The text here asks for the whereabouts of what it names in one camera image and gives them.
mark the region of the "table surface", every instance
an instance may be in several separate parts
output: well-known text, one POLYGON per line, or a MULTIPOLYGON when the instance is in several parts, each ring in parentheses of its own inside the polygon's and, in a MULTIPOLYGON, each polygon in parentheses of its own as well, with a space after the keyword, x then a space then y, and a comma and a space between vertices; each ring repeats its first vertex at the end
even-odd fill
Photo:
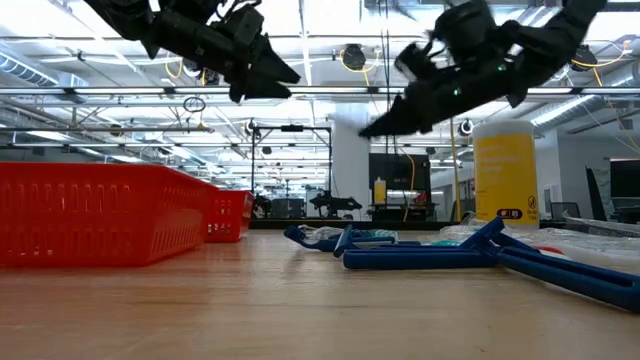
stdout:
POLYGON ((502 269, 349 271, 280 234, 0 269, 0 359, 640 359, 623 310, 502 269))

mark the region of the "chair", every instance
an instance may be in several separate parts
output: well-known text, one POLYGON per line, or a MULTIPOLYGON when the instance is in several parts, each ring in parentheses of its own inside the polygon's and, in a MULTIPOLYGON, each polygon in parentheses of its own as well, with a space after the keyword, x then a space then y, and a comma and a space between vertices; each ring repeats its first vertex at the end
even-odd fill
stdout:
POLYGON ((575 202, 557 202, 557 203, 552 202, 551 203, 551 219, 552 220, 564 221, 563 214, 565 211, 571 217, 574 217, 574 218, 581 217, 578 203, 575 203, 575 202))

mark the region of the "red plastic basket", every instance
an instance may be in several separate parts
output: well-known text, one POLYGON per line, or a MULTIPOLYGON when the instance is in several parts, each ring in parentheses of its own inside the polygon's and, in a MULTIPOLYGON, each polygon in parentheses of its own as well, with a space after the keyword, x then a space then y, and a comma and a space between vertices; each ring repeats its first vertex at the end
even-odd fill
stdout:
POLYGON ((0 265, 140 266, 203 242, 210 186, 156 165, 0 163, 0 265))
POLYGON ((253 194, 249 191, 210 191, 205 211, 206 242, 238 242, 249 229, 253 211, 253 194))

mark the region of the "small bottle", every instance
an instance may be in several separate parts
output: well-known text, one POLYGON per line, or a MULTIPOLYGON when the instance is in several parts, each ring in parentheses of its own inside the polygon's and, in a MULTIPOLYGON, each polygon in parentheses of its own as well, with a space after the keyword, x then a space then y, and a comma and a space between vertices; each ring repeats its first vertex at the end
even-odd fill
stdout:
POLYGON ((387 202, 387 182, 378 179, 373 183, 373 203, 375 205, 384 205, 387 202))

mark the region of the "white lid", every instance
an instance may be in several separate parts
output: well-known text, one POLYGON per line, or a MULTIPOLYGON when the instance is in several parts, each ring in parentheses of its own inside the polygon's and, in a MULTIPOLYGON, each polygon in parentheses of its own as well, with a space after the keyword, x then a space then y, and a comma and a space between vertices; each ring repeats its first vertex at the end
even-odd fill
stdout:
POLYGON ((528 121, 492 121, 475 126, 471 135, 474 138, 511 134, 533 135, 534 129, 535 126, 528 121))

